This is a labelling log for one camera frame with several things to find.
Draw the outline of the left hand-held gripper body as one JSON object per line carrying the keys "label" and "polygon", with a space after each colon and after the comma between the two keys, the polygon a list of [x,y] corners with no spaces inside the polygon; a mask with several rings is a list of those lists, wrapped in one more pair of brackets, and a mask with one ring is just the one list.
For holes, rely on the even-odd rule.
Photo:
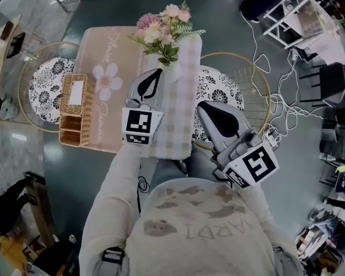
{"label": "left hand-held gripper body", "polygon": [[161,98],[127,98],[122,109],[122,135],[129,144],[150,145],[164,117]]}

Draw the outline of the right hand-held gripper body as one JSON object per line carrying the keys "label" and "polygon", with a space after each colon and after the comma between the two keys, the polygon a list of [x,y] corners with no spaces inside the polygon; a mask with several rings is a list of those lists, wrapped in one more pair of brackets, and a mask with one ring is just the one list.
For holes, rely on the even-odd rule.
{"label": "right hand-held gripper body", "polygon": [[240,188],[256,186],[279,169],[268,142],[254,129],[248,129],[221,152],[213,155],[216,177],[235,183]]}

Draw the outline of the pink white artificial flowers bunch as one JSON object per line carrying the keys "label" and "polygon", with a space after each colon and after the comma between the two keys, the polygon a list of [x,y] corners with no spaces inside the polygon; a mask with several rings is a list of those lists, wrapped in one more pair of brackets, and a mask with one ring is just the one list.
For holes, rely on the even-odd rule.
{"label": "pink white artificial flowers bunch", "polygon": [[170,66],[178,61],[178,43],[191,36],[200,36],[206,30],[194,30],[186,2],[179,6],[167,5],[158,14],[147,13],[136,23],[137,31],[128,36],[141,45],[144,55],[158,55],[158,61]]}

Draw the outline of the person's left forearm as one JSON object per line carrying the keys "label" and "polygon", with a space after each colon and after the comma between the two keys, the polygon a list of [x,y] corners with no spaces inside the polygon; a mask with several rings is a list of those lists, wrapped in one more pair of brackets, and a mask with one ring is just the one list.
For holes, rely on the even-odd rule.
{"label": "person's left forearm", "polygon": [[141,146],[125,143],[113,158],[95,203],[118,219],[137,218],[137,185]]}

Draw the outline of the person's right forearm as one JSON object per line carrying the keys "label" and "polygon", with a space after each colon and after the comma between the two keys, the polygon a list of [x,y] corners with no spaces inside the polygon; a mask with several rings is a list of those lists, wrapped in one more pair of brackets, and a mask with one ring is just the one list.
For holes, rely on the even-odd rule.
{"label": "person's right forearm", "polygon": [[258,219],[260,224],[272,224],[274,222],[265,194],[260,184],[249,186],[245,189],[242,189],[239,186],[234,186],[234,188],[244,203]]}

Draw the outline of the person's right leg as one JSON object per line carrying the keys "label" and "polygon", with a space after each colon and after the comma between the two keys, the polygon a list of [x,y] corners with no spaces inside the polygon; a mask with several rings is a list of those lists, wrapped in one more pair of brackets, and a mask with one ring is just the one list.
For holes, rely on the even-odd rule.
{"label": "person's right leg", "polygon": [[216,165],[199,147],[192,146],[191,155],[185,160],[185,165],[189,177],[218,182],[213,175]]}

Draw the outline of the person's leg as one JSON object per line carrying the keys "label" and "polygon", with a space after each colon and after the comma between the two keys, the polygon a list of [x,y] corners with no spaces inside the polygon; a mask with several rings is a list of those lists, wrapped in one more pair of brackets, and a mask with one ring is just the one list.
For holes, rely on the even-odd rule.
{"label": "person's leg", "polygon": [[216,165],[199,147],[192,146],[191,155],[185,160],[185,165],[189,177],[218,182],[213,175]]}
{"label": "person's leg", "polygon": [[149,190],[152,191],[161,183],[186,177],[187,169],[183,161],[159,159],[149,183]]}

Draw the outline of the pink checked cloth covered table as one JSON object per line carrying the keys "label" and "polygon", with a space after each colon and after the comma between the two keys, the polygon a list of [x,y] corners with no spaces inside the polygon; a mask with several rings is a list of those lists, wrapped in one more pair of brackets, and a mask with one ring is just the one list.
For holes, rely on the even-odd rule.
{"label": "pink checked cloth covered table", "polygon": [[[132,82],[142,73],[161,67],[157,55],[143,54],[129,39],[133,26],[104,26],[85,31],[74,73],[95,81],[88,148],[116,153],[122,145],[122,107]],[[184,160],[191,152],[202,40],[191,36],[179,42],[179,79],[166,79],[164,116],[144,157]]]}

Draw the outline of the white power strip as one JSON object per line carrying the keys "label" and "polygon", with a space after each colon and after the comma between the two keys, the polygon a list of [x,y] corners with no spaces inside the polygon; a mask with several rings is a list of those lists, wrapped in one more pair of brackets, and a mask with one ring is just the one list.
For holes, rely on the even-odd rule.
{"label": "white power strip", "polygon": [[278,148],[281,142],[282,136],[279,134],[276,128],[269,128],[263,132],[263,141],[269,143],[272,149]]}

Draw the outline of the black white floral cushion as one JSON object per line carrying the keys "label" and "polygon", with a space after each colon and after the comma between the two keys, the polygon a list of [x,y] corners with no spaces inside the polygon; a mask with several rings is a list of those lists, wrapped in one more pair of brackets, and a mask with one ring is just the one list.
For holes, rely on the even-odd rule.
{"label": "black white floral cushion", "polygon": [[66,57],[54,57],[34,72],[29,84],[29,102],[43,121],[55,125],[59,123],[63,79],[73,72],[74,64]]}
{"label": "black white floral cushion", "polygon": [[196,103],[215,101],[244,110],[244,99],[238,85],[228,75],[217,69],[201,66],[198,73]]}

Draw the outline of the person's left leg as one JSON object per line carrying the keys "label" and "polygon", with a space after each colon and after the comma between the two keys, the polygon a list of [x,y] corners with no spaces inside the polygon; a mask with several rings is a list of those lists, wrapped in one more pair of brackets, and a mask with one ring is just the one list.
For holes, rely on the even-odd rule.
{"label": "person's left leg", "polygon": [[183,161],[159,159],[149,183],[149,190],[152,191],[161,183],[186,177],[187,169]]}

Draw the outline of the white tissue pack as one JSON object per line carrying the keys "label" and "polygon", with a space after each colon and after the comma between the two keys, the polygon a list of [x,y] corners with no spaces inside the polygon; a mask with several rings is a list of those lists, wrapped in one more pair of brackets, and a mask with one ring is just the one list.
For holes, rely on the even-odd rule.
{"label": "white tissue pack", "polygon": [[83,86],[84,86],[84,81],[82,81],[82,80],[72,82],[71,90],[70,90],[70,96],[69,96],[69,100],[68,100],[69,106],[75,106],[75,105],[81,105],[82,104]]}

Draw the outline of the wicker basket organizer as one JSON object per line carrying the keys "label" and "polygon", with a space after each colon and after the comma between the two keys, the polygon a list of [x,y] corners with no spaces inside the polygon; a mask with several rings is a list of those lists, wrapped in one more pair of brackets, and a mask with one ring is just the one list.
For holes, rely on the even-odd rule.
{"label": "wicker basket organizer", "polygon": [[[71,84],[84,81],[81,105],[69,106]],[[59,141],[71,147],[83,147],[90,142],[95,82],[86,74],[67,74],[62,85],[60,100]]]}

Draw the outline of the black metal shelf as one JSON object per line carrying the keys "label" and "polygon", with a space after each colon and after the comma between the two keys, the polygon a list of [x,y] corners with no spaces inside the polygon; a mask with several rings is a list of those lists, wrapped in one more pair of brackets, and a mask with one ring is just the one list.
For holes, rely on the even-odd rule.
{"label": "black metal shelf", "polygon": [[319,179],[320,183],[334,187],[340,166],[336,159],[345,159],[345,109],[325,109],[319,151],[335,157],[331,162],[321,160],[324,167]]}

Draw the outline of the person's torso in beige sweatshirt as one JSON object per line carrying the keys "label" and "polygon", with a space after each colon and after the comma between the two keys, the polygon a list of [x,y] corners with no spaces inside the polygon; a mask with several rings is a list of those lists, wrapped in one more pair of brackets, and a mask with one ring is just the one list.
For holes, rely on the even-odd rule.
{"label": "person's torso in beige sweatshirt", "polygon": [[[132,222],[103,211],[94,201],[80,276],[303,276],[294,244],[224,184],[164,182]],[[102,261],[109,247],[125,251],[121,265]]]}

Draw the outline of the dark grey chair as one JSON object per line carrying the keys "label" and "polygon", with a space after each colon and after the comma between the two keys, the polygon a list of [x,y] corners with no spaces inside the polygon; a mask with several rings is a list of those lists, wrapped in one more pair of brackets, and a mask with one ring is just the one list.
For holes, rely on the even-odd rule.
{"label": "dark grey chair", "polygon": [[341,63],[323,65],[319,68],[318,72],[301,76],[300,79],[315,76],[319,77],[319,83],[312,85],[311,88],[319,87],[320,96],[315,99],[300,99],[300,102],[322,102],[322,104],[312,105],[315,108],[326,106],[331,108],[337,107],[345,96],[345,65]]}

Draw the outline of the pale checked cloth side table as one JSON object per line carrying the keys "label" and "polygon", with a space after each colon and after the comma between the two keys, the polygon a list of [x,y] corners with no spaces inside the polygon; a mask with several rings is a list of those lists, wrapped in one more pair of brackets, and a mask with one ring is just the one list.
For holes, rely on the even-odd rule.
{"label": "pale checked cloth side table", "polygon": [[345,50],[341,36],[331,16],[315,1],[308,0],[297,14],[302,40],[300,49],[318,54],[327,65],[345,64]]}

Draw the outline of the wooden floor board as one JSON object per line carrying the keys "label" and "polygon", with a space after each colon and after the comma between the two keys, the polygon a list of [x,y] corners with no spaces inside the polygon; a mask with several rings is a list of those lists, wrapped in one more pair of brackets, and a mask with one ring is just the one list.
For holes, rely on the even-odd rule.
{"label": "wooden floor board", "polygon": [[55,243],[55,224],[49,204],[48,192],[45,178],[33,172],[25,172],[25,178],[29,177],[31,183],[26,190],[29,196],[35,198],[37,205],[32,205],[31,210],[39,230],[39,235],[46,247],[52,247]]}

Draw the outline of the pale green watering can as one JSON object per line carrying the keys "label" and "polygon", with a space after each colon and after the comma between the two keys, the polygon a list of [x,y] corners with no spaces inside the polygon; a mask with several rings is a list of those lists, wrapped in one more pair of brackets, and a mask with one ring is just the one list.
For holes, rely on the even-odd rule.
{"label": "pale green watering can", "polygon": [[12,97],[0,98],[0,119],[11,120],[17,116],[18,107]]}

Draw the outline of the white frame shelf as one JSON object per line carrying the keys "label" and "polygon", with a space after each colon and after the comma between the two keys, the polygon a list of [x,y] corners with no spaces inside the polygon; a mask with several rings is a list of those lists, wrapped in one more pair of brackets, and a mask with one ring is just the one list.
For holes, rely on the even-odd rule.
{"label": "white frame shelf", "polygon": [[[280,0],[274,7],[268,10],[263,19],[268,18],[273,24],[269,26],[264,32],[264,35],[277,40],[284,46],[284,49],[294,47],[304,40],[304,31],[300,24],[298,15],[300,10],[309,0]],[[281,39],[281,34],[288,31],[293,31],[299,36],[291,43],[287,43]]]}

